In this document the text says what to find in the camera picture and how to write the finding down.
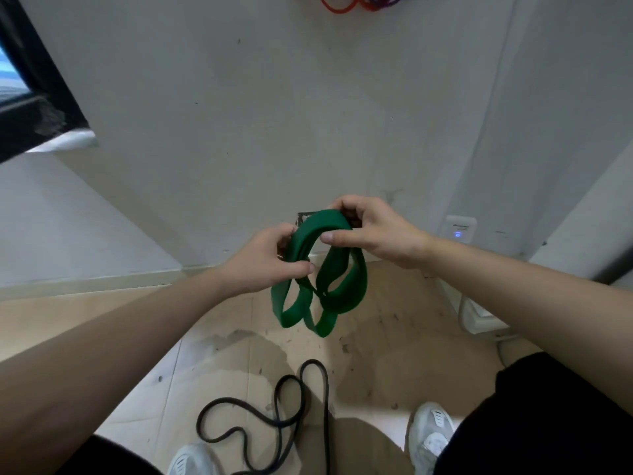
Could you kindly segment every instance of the tiled floor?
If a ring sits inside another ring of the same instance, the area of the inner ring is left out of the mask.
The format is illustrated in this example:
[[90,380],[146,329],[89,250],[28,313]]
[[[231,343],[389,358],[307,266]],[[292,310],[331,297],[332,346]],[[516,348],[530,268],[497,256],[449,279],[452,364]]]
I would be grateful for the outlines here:
[[[197,440],[196,418],[209,401],[234,396],[272,413],[279,378],[315,358],[328,368],[336,472],[413,473],[403,448],[415,409],[435,400],[464,417],[492,393],[501,364],[494,343],[459,329],[434,278],[384,262],[370,263],[368,270],[365,299],[341,315],[325,339],[303,324],[282,329],[268,291],[222,303],[165,355],[98,433],[166,471],[177,449]],[[152,290],[0,303],[0,359]],[[533,349],[519,343],[506,348],[504,357],[510,362]],[[323,472],[323,382],[315,367],[306,371],[306,381],[313,393],[310,413],[279,474]],[[298,389],[289,386],[283,394],[284,412],[294,413]],[[252,415],[218,407],[204,428],[218,436],[236,425],[247,427],[251,457],[264,466],[275,448],[275,432]],[[239,435],[212,450],[223,473],[244,467]]]

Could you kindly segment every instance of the left hand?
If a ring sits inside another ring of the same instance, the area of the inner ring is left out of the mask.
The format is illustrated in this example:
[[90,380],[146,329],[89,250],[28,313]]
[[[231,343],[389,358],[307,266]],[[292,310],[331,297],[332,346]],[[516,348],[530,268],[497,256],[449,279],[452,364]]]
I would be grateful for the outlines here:
[[315,270],[310,262],[288,263],[279,258],[296,229],[292,223],[280,223],[262,230],[220,265],[230,296],[264,290],[284,280],[306,277]]

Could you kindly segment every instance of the window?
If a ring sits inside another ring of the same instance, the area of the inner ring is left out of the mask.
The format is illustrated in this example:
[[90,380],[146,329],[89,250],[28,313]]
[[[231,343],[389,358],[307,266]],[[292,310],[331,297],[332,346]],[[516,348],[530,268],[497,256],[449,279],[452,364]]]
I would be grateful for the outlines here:
[[88,123],[18,0],[0,0],[0,163]]

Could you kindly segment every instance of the white sneaker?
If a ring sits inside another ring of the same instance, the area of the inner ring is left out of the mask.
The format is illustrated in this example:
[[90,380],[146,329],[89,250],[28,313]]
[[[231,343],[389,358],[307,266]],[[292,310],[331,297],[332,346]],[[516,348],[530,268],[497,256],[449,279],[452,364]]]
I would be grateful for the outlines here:
[[185,445],[181,447],[169,465],[168,475],[219,475],[218,468],[211,460],[206,445]]
[[431,475],[439,454],[455,433],[451,417],[438,403],[428,401],[418,408],[409,430],[409,457],[415,475]]

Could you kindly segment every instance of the window frame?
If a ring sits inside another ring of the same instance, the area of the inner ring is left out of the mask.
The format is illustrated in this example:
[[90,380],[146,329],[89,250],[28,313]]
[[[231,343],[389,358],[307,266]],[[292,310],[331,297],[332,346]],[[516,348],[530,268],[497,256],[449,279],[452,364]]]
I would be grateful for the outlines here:
[[0,44],[30,90],[0,103],[0,163],[88,122],[18,0],[0,0]]

